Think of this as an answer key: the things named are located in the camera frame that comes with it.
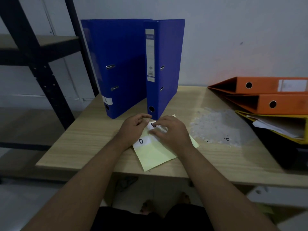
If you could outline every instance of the blue binder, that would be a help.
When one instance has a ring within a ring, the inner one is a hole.
[[[185,19],[144,22],[148,114],[158,120],[177,92]]]
[[[107,115],[146,97],[145,19],[81,20]]]

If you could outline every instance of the scratched patch on table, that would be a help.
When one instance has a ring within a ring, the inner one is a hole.
[[[192,137],[207,143],[242,146],[257,138],[249,125],[231,109],[205,108],[190,125]]]

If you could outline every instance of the hand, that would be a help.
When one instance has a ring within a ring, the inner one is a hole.
[[[149,123],[148,120],[143,118],[151,118],[152,115],[140,113],[135,116],[127,118],[114,139],[125,149],[132,146],[142,134],[143,129]]]
[[[181,156],[187,149],[193,147],[186,126],[176,117],[161,117],[158,121],[153,123],[154,127],[158,125],[167,127],[168,131],[163,133],[159,130],[150,130],[149,133],[159,137],[162,143],[170,147],[178,156]]]

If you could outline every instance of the person's right arm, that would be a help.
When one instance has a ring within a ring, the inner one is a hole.
[[[166,133],[151,130],[170,147],[194,183],[216,231],[278,230],[244,194],[229,182],[191,143],[185,125],[173,116],[153,123],[168,128]]]

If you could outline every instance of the yellow binder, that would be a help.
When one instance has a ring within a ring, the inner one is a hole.
[[[276,133],[276,134],[278,134],[278,135],[280,135],[280,136],[282,136],[282,137],[285,137],[285,138],[287,138],[287,139],[289,139],[289,140],[292,140],[292,141],[294,141],[294,142],[296,142],[296,143],[299,143],[299,144],[308,144],[308,115],[291,115],[291,114],[289,114],[289,115],[283,115],[283,114],[281,114],[281,115],[279,115],[279,114],[252,114],[252,113],[248,113],[248,112],[243,112],[243,111],[239,111],[239,110],[236,110],[235,111],[237,114],[239,114],[239,115],[241,115],[241,116],[243,116],[243,117],[245,117],[245,118],[247,118],[247,119],[249,119],[249,120],[251,120],[251,121],[253,121],[253,122],[255,122],[257,119],[256,118],[253,118],[253,117],[248,117],[247,115],[252,115],[252,116],[265,116],[265,117],[272,117],[273,119],[274,118],[277,118],[277,117],[286,117],[286,118],[300,118],[300,119],[303,119],[303,129],[304,129],[304,136],[303,136],[303,138],[292,138],[292,137],[290,137],[290,136],[287,136],[287,135],[284,135],[284,134],[282,134],[282,133],[279,133],[279,132],[277,132],[277,131],[274,131],[274,130],[270,130],[270,131],[272,131],[272,132],[274,132],[274,133]]]

